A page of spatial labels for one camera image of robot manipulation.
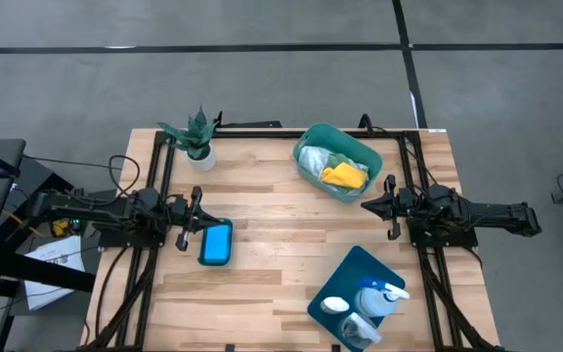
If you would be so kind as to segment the power hub with green light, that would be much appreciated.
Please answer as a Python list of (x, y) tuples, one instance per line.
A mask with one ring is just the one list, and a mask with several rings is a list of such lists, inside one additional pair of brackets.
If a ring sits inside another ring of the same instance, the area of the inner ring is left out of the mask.
[(87, 222), (75, 218), (63, 218), (49, 222), (50, 230), (54, 238), (69, 236), (83, 236)]

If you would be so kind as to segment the blue sponge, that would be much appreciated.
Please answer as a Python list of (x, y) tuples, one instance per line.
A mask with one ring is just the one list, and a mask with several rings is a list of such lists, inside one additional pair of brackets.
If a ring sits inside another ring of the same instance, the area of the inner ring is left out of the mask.
[(203, 259), (209, 263), (225, 262), (230, 252), (230, 227), (219, 225), (206, 231)]

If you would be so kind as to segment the large green handled basket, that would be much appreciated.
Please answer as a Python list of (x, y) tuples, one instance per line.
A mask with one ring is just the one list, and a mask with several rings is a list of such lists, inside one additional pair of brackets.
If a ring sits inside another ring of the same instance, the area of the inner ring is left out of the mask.
[[(328, 153), (348, 156), (368, 173), (367, 182), (357, 191), (348, 191), (339, 186), (329, 186), (323, 183), (319, 177), (325, 164), (322, 162), (318, 166), (317, 162), (313, 162), (312, 166), (308, 167), (307, 158), (303, 157), (302, 153), (305, 147), (319, 148)], [(354, 202), (365, 194), (375, 182), (383, 165), (382, 159), (376, 151), (350, 134), (325, 122), (316, 123), (308, 128), (295, 144), (292, 154), (301, 177), (342, 202)]]

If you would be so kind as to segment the blue liquid spray bottle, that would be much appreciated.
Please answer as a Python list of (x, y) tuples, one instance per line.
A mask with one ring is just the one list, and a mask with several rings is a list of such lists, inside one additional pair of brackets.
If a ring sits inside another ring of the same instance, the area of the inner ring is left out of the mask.
[(410, 299), (410, 294), (398, 286), (377, 279), (362, 279), (355, 295), (355, 307), (369, 318), (386, 317), (395, 312), (400, 299)]

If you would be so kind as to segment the snake plant in white pot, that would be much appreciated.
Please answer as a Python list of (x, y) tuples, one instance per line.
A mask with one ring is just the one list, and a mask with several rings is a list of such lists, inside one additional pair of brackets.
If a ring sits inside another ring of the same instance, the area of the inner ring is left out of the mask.
[(202, 107), (199, 107), (195, 116), (188, 116), (185, 129), (171, 126), (167, 122), (157, 123), (163, 132), (175, 138), (170, 146), (182, 151), (191, 166), (201, 172), (210, 170), (216, 162), (211, 139), (217, 124), (217, 120), (208, 121)]

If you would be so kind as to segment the white lotion bottle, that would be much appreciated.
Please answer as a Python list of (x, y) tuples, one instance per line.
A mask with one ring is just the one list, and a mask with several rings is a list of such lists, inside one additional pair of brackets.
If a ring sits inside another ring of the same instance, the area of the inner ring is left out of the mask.
[(350, 309), (349, 303), (339, 296), (329, 296), (320, 302), (321, 310), (329, 315), (337, 315)]

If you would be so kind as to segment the yellow cloth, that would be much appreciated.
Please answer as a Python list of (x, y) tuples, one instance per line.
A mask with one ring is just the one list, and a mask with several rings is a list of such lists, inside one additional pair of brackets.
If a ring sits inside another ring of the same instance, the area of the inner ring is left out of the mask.
[(349, 189), (360, 189), (367, 180), (368, 174), (365, 171), (346, 162), (335, 168), (325, 168), (321, 176), (321, 181), (325, 184)]

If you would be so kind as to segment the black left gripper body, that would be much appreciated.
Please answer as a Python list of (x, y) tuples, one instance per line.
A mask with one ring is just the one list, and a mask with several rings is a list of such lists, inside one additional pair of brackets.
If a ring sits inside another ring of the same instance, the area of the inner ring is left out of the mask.
[(189, 233), (196, 232), (201, 198), (202, 190), (200, 186), (193, 187), (190, 199), (187, 199), (182, 194), (170, 195), (168, 197), (168, 199), (171, 199), (171, 202), (168, 203), (170, 222), (172, 225), (182, 228), (175, 243), (180, 251), (187, 250)]

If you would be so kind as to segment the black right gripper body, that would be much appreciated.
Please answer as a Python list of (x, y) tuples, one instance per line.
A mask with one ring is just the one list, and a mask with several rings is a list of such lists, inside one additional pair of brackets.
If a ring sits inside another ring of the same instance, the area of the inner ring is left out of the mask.
[(426, 200), (425, 191), (419, 188), (419, 186), (413, 185), (412, 189), (403, 188), (396, 193), (395, 186), (395, 176), (388, 174), (384, 181), (386, 219), (391, 224), (391, 228), (387, 231), (388, 239), (393, 241), (401, 235), (401, 226), (398, 222), (399, 217), (406, 217), (411, 221), (409, 228), (412, 235), (419, 239), (425, 237), (426, 231), (420, 219), (420, 208)]

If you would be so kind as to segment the clear crushed plastic bottle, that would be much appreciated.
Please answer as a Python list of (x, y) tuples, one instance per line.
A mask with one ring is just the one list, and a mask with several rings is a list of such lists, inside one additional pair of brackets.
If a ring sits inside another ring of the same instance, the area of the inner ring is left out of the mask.
[(371, 320), (351, 313), (339, 324), (341, 341), (352, 348), (364, 350), (372, 344), (379, 343), (382, 335)]

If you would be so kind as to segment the small green rectangular tray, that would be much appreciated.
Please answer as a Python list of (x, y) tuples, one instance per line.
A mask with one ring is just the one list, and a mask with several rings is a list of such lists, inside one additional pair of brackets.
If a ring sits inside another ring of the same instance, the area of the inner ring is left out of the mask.
[(222, 218), (222, 221), (224, 221), (224, 225), (228, 225), (230, 227), (230, 252), (229, 252), (229, 258), (225, 261), (225, 262), (221, 262), (221, 263), (209, 263), (206, 262), (203, 259), (203, 252), (204, 252), (204, 246), (205, 246), (205, 235), (206, 235), (206, 231), (207, 229), (203, 230), (203, 234), (202, 234), (202, 238), (201, 238), (201, 246), (200, 246), (200, 251), (199, 251), (199, 257), (197, 259), (197, 262), (202, 265), (202, 266), (208, 266), (208, 267), (223, 267), (226, 266), (230, 263), (231, 261), (231, 257), (232, 257), (232, 251), (233, 251), (233, 242), (234, 242), (234, 223), (227, 218)]

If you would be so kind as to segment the green cloth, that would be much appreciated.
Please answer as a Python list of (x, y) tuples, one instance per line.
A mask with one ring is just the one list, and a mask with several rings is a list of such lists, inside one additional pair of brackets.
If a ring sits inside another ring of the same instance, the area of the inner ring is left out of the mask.
[(345, 154), (330, 153), (327, 156), (326, 167), (335, 169), (341, 163), (346, 163), (364, 172), (368, 171), (368, 167), (366, 165), (355, 162), (353, 159), (347, 157)]

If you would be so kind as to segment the dark teal plastic tray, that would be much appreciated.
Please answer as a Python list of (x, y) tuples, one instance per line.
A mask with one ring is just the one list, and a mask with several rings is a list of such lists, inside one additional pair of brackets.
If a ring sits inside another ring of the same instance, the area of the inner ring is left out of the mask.
[[(406, 287), (403, 278), (362, 247), (356, 245), (345, 256), (307, 307), (309, 316), (351, 352), (364, 352), (365, 347), (355, 347), (351, 342), (348, 342), (342, 335), (341, 323), (351, 312), (357, 311), (355, 297), (358, 291), (372, 282), (385, 282), (400, 289)], [(326, 313), (321, 308), (321, 302), (331, 296), (345, 300), (350, 304), (350, 309), (340, 314)]]

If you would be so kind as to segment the white plastic bag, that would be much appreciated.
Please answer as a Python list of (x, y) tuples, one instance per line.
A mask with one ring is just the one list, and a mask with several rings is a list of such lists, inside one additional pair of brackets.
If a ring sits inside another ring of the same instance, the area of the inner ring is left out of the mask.
[(317, 179), (326, 168), (330, 151), (321, 147), (304, 146), (299, 153), (299, 165)]

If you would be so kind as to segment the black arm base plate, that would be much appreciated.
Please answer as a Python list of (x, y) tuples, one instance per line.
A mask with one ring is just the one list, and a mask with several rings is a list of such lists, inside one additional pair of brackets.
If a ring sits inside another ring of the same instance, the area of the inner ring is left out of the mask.
[(153, 248), (163, 246), (170, 229), (165, 215), (133, 212), (127, 218), (95, 222), (101, 247)]
[(453, 217), (446, 208), (436, 214), (418, 211), (407, 218), (406, 224), (410, 231), (411, 243), (415, 247), (478, 245), (475, 232), (472, 229), (467, 230), (466, 223)]

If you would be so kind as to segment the white paper sheets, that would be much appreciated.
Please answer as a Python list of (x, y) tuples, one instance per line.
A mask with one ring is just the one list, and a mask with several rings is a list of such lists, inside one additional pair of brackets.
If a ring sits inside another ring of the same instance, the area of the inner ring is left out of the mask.
[[(81, 272), (85, 271), (81, 257), (80, 237), (68, 237), (63, 240), (40, 245), (29, 252), (26, 257), (57, 264)], [(30, 311), (39, 310), (73, 293), (73, 290), (70, 288), (50, 286), (38, 282), (24, 281), (23, 284), (27, 308)]]

